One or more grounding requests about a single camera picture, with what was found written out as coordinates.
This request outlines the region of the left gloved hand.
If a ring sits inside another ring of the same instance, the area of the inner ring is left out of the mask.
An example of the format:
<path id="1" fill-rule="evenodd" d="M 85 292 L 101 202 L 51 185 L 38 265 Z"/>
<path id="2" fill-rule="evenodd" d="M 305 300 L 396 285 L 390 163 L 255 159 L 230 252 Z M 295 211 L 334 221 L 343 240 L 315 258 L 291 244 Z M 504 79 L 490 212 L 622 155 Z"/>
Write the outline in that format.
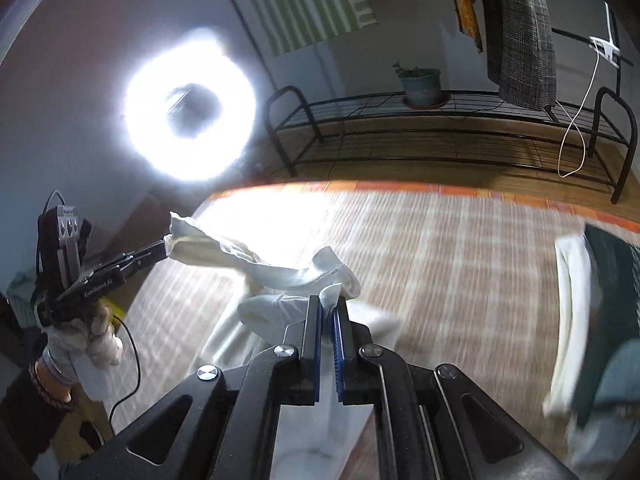
<path id="1" fill-rule="evenodd" d="M 47 327 L 47 345 L 41 357 L 44 368 L 60 384 L 70 387 L 78 383 L 75 363 L 80 358 L 87 358 L 97 370 L 117 366 L 124 346 L 112 321 L 112 309 L 99 302 L 89 308 L 87 321 L 74 318 Z"/>

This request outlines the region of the left forearm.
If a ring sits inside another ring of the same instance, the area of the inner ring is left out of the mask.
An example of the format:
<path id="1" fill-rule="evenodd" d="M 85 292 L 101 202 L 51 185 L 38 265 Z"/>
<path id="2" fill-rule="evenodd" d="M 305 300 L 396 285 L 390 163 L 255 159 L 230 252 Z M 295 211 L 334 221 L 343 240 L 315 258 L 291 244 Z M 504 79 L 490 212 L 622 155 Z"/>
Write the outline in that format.
<path id="1" fill-rule="evenodd" d="M 54 396 L 43 385 L 39 362 L 29 364 L 1 400 L 1 478 L 37 479 L 32 466 L 47 451 L 58 427 L 77 405 L 70 388 Z"/>

